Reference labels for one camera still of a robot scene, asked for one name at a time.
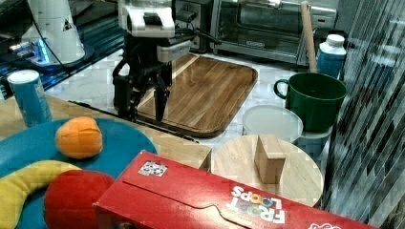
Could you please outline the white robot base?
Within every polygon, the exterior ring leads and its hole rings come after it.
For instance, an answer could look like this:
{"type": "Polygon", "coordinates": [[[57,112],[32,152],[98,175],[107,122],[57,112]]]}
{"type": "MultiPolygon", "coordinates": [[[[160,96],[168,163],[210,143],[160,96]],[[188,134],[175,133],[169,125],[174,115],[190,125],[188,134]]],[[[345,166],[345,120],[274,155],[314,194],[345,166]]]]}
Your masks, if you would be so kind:
{"type": "Polygon", "coordinates": [[[32,26],[10,51],[39,67],[71,65],[86,52],[68,0],[28,0],[32,26]]]}

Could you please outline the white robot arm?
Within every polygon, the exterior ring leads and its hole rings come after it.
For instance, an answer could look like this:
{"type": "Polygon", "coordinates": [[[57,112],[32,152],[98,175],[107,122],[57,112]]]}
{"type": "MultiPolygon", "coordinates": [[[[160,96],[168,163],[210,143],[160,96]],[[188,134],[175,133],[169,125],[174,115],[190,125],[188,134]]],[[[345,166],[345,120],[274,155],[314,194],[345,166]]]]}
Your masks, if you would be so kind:
{"type": "Polygon", "coordinates": [[[117,0],[124,30],[122,59],[113,70],[114,106],[127,120],[154,91],[155,119],[162,120],[172,85],[172,62],[189,53],[194,31],[175,26],[175,0],[117,0]]]}

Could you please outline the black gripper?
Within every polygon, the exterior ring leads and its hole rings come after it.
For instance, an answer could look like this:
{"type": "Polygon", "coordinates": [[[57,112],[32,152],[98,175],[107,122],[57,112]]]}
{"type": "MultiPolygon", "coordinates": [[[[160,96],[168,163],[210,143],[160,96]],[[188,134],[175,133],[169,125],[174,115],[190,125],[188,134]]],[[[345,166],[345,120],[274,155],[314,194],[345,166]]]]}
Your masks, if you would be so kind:
{"type": "Polygon", "coordinates": [[[154,89],[155,116],[161,121],[172,84],[172,64],[158,61],[160,39],[124,35],[122,59],[113,70],[113,104],[119,116],[138,117],[138,104],[145,93],[154,89]]]}

